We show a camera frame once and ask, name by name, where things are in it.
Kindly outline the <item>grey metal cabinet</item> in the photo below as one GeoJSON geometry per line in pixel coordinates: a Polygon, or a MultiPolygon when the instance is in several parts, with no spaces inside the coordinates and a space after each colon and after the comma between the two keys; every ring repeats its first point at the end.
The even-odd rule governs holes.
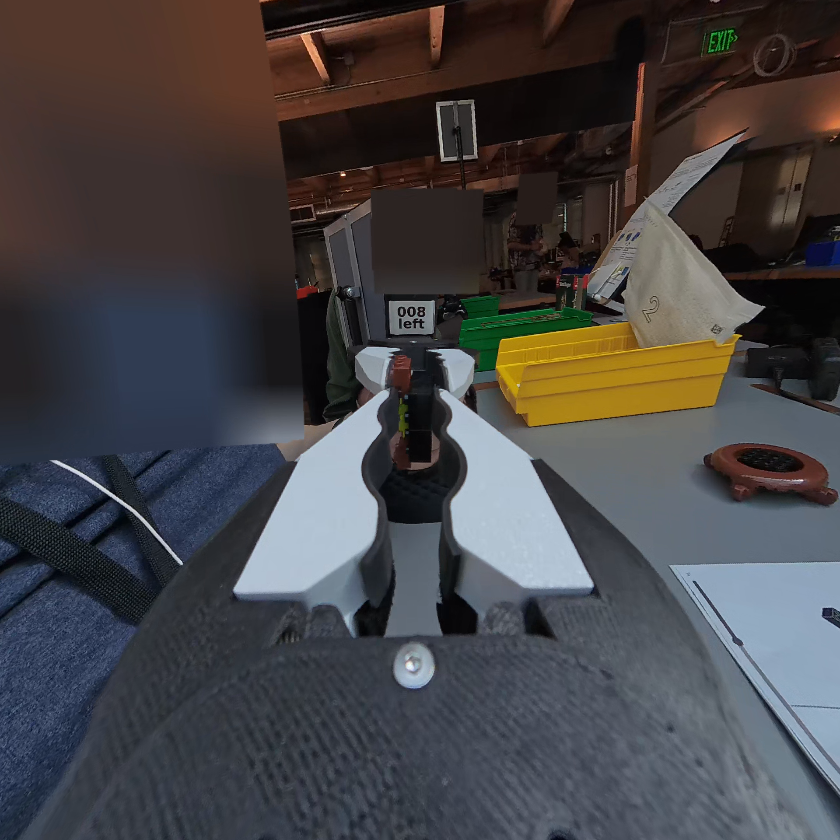
{"type": "Polygon", "coordinates": [[[371,201],[366,201],[324,229],[339,325],[347,347],[386,338],[385,299],[374,283],[371,213],[371,201]]]}

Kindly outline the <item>black power adapter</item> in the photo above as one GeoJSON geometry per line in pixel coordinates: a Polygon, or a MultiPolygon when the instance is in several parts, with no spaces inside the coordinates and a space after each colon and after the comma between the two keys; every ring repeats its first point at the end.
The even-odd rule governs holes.
{"type": "Polygon", "coordinates": [[[747,378],[803,381],[811,377],[810,356],[802,348],[751,348],[745,354],[744,375],[747,378]]]}

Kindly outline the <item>brick building instruction booklet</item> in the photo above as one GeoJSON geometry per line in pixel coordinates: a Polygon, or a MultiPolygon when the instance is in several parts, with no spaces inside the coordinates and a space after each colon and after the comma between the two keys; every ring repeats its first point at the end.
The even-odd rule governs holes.
{"type": "Polygon", "coordinates": [[[839,562],[670,567],[732,659],[839,792],[839,562]]]}

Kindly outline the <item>thin wooden stick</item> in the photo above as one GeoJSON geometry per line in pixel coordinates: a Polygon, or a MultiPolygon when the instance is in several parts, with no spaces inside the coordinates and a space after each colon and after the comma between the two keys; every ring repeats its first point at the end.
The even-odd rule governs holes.
{"type": "Polygon", "coordinates": [[[813,407],[819,411],[823,411],[825,413],[830,413],[835,416],[839,416],[840,409],[838,406],[830,404],[828,402],[823,402],[820,400],[816,400],[810,396],[804,396],[795,394],[793,392],[787,391],[782,389],[776,385],[769,385],[769,384],[760,384],[760,383],[752,383],[751,387],[762,392],[766,392],[775,396],[780,396],[783,399],[799,403],[805,406],[813,407]]]}

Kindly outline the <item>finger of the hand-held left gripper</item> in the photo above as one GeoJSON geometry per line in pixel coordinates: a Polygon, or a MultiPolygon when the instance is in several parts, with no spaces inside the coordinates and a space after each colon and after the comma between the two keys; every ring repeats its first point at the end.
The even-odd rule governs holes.
{"type": "Polygon", "coordinates": [[[354,356],[356,380],[373,396],[389,389],[395,349],[387,346],[366,345],[354,356]]]}
{"type": "Polygon", "coordinates": [[[447,403],[462,402],[473,385],[474,358],[463,350],[436,351],[436,386],[447,403]]]}

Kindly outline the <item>black upright device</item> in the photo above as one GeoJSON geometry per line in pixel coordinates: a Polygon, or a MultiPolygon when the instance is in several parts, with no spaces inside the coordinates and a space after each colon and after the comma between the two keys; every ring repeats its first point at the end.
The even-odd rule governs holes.
{"type": "Polygon", "coordinates": [[[808,390],[812,399],[831,402],[839,391],[839,344],[834,338],[817,338],[810,350],[808,390]]]}

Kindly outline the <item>yellow plastic bin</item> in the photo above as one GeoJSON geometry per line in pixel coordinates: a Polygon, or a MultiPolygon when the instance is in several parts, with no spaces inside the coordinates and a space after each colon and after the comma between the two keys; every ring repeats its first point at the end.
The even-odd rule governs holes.
{"type": "Polygon", "coordinates": [[[497,382],[530,427],[694,410],[715,405],[739,339],[640,349],[626,322],[503,339],[497,382]]]}

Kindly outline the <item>large green plastic bin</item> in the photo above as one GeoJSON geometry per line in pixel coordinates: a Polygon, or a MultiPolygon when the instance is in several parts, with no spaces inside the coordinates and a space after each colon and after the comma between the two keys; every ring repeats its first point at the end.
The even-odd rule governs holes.
{"type": "Polygon", "coordinates": [[[552,333],[592,325],[593,314],[574,308],[543,309],[511,312],[491,317],[468,318],[463,321],[458,346],[474,351],[476,370],[496,368],[499,344],[502,340],[552,333]]]}

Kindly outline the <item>white paper bag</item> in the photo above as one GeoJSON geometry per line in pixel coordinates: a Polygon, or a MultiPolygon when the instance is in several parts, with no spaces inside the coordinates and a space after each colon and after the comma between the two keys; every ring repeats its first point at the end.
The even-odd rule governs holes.
{"type": "Polygon", "coordinates": [[[623,293],[641,349],[729,341],[763,306],[738,294],[673,219],[646,201],[644,229],[623,293]]]}

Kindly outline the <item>brown black green brick assembly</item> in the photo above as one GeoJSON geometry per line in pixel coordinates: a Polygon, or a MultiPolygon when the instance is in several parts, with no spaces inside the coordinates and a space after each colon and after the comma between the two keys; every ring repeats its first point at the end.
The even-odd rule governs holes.
{"type": "Polygon", "coordinates": [[[399,395],[393,459],[400,470],[432,462],[434,379],[407,353],[393,358],[389,384],[399,395]]]}

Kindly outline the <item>round brown brick base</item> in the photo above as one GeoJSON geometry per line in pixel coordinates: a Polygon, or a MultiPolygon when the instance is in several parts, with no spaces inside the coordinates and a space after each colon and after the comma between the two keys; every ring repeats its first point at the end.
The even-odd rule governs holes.
{"type": "Polygon", "coordinates": [[[801,497],[830,507],[838,493],[828,485],[826,467],[815,458],[789,448],[769,444],[730,444],[705,455],[705,467],[724,478],[737,502],[759,492],[801,497]]]}

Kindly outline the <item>LED panel light with stand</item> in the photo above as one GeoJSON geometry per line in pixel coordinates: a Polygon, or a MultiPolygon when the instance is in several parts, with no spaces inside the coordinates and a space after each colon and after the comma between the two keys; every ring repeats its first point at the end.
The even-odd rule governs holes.
{"type": "Polygon", "coordinates": [[[479,158],[475,100],[437,101],[435,113],[440,163],[458,164],[460,186],[466,190],[466,162],[479,158]]]}

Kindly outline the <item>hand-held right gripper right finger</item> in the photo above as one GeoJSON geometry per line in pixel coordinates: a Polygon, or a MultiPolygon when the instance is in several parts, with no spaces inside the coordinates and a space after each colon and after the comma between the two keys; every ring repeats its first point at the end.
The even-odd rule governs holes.
{"type": "Polygon", "coordinates": [[[442,634],[475,634],[500,605],[523,616],[540,598],[593,595],[595,583],[539,464],[441,388],[434,433],[448,489],[438,549],[442,634]]]}

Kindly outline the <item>printed paper sheet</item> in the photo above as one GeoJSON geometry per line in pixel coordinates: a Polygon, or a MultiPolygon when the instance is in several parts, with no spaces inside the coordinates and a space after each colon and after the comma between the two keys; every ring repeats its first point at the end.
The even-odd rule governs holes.
{"type": "Polygon", "coordinates": [[[748,129],[733,134],[710,148],[685,158],[662,184],[644,199],[626,222],[615,242],[608,246],[601,264],[590,274],[587,293],[600,303],[611,300],[627,280],[641,237],[647,225],[646,212],[656,206],[669,215],[734,150],[746,142],[748,129]]]}

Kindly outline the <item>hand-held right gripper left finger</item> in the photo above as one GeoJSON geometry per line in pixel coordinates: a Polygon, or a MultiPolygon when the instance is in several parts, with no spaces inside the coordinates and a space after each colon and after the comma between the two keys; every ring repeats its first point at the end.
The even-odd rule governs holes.
{"type": "Polygon", "coordinates": [[[381,488],[392,473],[396,427],[397,392],[381,392],[299,457],[235,598],[333,606],[360,635],[358,612],[381,607],[394,577],[381,488]]]}

